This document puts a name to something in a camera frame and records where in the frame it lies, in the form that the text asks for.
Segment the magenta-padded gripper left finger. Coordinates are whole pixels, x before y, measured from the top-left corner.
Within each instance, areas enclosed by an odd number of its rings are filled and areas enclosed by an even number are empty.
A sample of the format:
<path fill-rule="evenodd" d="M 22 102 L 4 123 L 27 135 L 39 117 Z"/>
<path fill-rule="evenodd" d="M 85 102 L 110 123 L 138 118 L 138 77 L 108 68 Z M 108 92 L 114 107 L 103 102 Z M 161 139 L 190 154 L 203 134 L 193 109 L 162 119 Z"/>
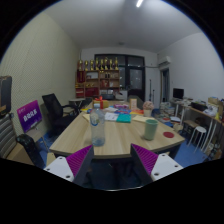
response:
<path fill-rule="evenodd" d="M 45 171 L 81 186 L 93 156 L 94 148 L 89 145 L 68 157 L 57 157 L 45 168 Z"/>

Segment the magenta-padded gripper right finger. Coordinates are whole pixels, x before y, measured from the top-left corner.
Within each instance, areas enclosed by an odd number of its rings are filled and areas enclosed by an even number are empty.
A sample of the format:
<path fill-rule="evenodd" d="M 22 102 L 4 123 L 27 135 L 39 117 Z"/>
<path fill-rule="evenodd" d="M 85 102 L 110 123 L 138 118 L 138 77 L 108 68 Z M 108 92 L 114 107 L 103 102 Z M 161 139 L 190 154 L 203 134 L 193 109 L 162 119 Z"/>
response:
<path fill-rule="evenodd" d="M 134 168 L 143 185 L 152 183 L 182 169 L 182 166 L 166 153 L 155 154 L 136 144 L 131 145 Z"/>

